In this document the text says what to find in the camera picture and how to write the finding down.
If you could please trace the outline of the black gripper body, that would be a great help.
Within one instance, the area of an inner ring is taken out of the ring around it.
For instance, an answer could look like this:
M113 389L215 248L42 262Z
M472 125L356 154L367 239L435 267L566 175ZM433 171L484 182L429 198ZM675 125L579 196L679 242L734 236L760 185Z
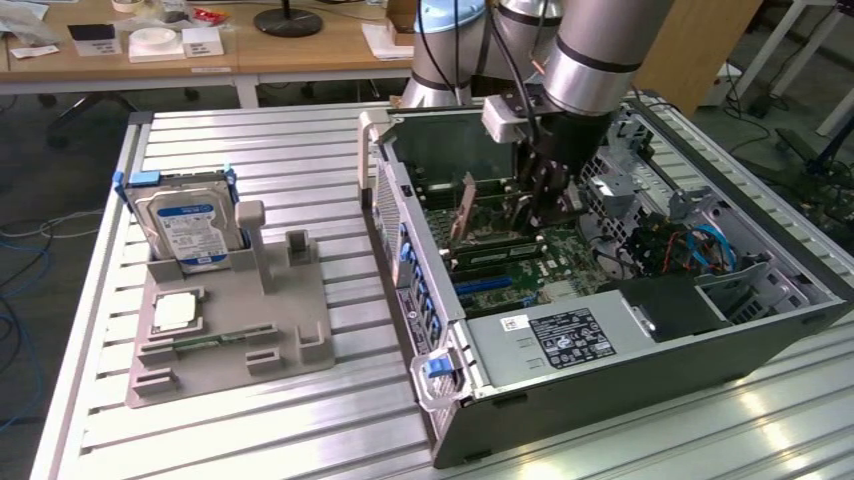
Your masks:
M540 117L535 152L536 176L546 191L562 191L594 158L612 123L612 115L584 116L570 112Z

